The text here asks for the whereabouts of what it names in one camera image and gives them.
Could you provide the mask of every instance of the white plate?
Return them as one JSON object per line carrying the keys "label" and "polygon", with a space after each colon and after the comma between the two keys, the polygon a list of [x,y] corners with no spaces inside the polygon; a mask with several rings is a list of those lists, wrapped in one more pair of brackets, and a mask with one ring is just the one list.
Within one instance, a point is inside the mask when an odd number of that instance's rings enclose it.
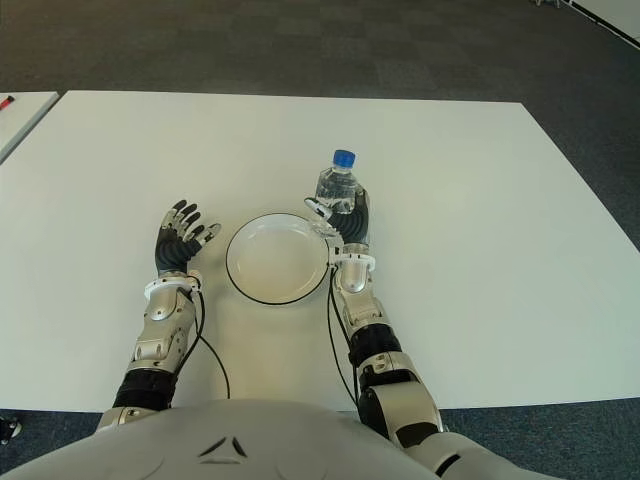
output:
{"label": "white plate", "polygon": [[229,278],[257,302],[282,305],[313,292],[327,273],[327,242],[307,220],[274,213],[251,220],[227,249]]}

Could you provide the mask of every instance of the wire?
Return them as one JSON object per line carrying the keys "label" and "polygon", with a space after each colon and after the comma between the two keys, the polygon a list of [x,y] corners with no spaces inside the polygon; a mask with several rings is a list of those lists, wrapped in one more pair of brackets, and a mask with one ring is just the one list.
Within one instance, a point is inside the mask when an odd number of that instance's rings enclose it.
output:
{"label": "wire", "polygon": [[[198,280],[196,277],[191,277],[191,278],[194,278],[198,282],[198,286],[200,286],[200,280]],[[182,371],[182,367],[184,367],[184,365],[187,363],[187,360],[195,350],[196,345],[200,340],[202,340],[204,344],[209,348],[213,356],[216,357],[216,360],[220,365],[220,369],[222,370],[222,374],[224,375],[224,382],[227,388],[227,399],[230,399],[231,387],[229,385],[229,375],[227,374],[227,369],[224,367],[224,363],[222,362],[220,355],[218,355],[218,352],[216,352],[216,349],[213,348],[209,343],[209,341],[202,335],[202,332],[204,331],[204,322],[206,320],[206,312],[205,312],[205,306],[204,306],[204,297],[202,296],[202,292],[200,290],[198,290],[198,299],[200,300],[200,323],[198,324],[197,318],[194,319],[194,322],[196,325],[196,338],[194,339],[193,343],[191,344],[191,347],[189,347],[189,350],[187,351],[184,358],[178,365],[178,368],[176,368],[175,374],[176,376],[180,374],[180,372]]]}
{"label": "wire", "polygon": [[[344,322],[342,321],[342,316],[340,315],[340,310],[338,310],[338,305],[336,304],[336,297],[333,293],[333,277],[335,277],[335,271],[332,274],[331,284],[329,285],[329,295],[331,296],[331,303],[333,304],[333,312],[336,314],[336,318],[338,319],[338,324],[340,325],[340,329],[342,330],[342,336],[344,337],[344,341],[347,343],[349,348],[351,348],[351,340],[347,335],[347,330],[344,327]],[[353,395],[356,406],[358,406],[358,371],[355,365],[352,365],[351,374],[353,376]]]}
{"label": "wire", "polygon": [[222,370],[222,374],[224,375],[224,383],[227,385],[227,399],[230,399],[231,387],[229,386],[229,375],[227,375],[227,370],[224,368],[224,363],[222,363],[222,360],[220,359],[218,352],[216,352],[216,349],[211,346],[211,344],[206,338],[200,337],[200,340],[202,340],[204,344],[207,347],[209,347],[209,350],[211,350],[211,353],[213,353],[213,355],[216,357],[216,360],[218,360],[218,364],[220,365],[220,369]]}
{"label": "wire", "polygon": [[184,365],[187,363],[187,360],[189,360],[189,357],[191,356],[191,354],[195,350],[196,345],[198,344],[198,340],[200,340],[200,337],[202,336],[202,330],[204,330],[204,319],[205,319],[205,315],[204,315],[204,299],[202,298],[202,293],[198,292],[198,294],[200,295],[200,308],[201,308],[201,310],[200,310],[200,317],[201,317],[200,328],[198,328],[198,321],[196,319],[196,338],[193,341],[193,343],[191,344],[191,346],[189,347],[189,350],[187,350],[187,353],[185,353],[184,357],[182,358],[182,361],[178,364],[178,367],[176,368],[176,371],[174,372],[176,377],[178,375],[180,375],[180,372],[182,371],[182,367],[184,367]]}
{"label": "wire", "polygon": [[349,398],[351,401],[358,406],[355,397],[351,393],[349,386],[347,385],[347,381],[344,379],[344,375],[342,375],[342,370],[340,369],[340,362],[338,362],[338,354],[336,353],[336,345],[333,341],[333,332],[331,331],[331,298],[333,293],[333,278],[336,275],[335,269],[331,271],[331,277],[329,278],[329,292],[327,293],[327,328],[329,330],[329,339],[331,340],[331,350],[333,351],[333,360],[336,362],[336,368],[338,369],[338,374],[340,375],[340,379],[342,380],[342,384],[344,385],[345,390],[349,394]]}

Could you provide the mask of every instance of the red pen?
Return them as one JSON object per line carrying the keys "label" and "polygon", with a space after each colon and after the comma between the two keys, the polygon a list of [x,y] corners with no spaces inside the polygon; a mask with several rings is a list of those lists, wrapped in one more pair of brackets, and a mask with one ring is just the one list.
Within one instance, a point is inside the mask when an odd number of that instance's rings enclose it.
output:
{"label": "red pen", "polygon": [[2,102],[0,102],[0,110],[4,110],[5,108],[7,108],[14,101],[15,101],[15,98],[13,98],[11,95],[9,95]]}

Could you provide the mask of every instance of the plastic bottle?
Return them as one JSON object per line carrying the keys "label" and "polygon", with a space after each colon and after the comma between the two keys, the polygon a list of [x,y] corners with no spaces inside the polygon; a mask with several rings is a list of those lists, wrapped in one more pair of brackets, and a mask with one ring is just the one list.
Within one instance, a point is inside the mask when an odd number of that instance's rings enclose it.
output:
{"label": "plastic bottle", "polygon": [[[358,181],[351,173],[356,155],[348,150],[336,150],[333,166],[320,172],[316,187],[316,198],[338,213],[350,213],[356,198]],[[335,230],[320,221],[314,229],[324,237],[336,236]]]}

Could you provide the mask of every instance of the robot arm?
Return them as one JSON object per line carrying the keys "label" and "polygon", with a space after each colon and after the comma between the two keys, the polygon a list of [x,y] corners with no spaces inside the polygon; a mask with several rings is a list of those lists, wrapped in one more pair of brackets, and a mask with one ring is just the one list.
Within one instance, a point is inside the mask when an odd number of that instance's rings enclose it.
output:
{"label": "robot arm", "polygon": [[366,190],[357,192],[348,215],[334,213],[312,198],[305,203],[344,240],[335,262],[334,289],[344,305],[349,361],[357,369],[361,390],[362,423],[445,480],[551,480],[515,466],[463,435],[444,432],[431,394],[373,294],[375,260],[368,255]]}
{"label": "robot arm", "polygon": [[187,274],[187,263],[220,231],[220,224],[191,229],[200,217],[196,208],[182,200],[160,226],[155,251],[158,279],[145,287],[149,303],[144,327],[113,407],[102,416],[98,430],[171,406],[178,375],[192,348],[188,339],[196,318],[193,297],[202,301],[200,279]]}

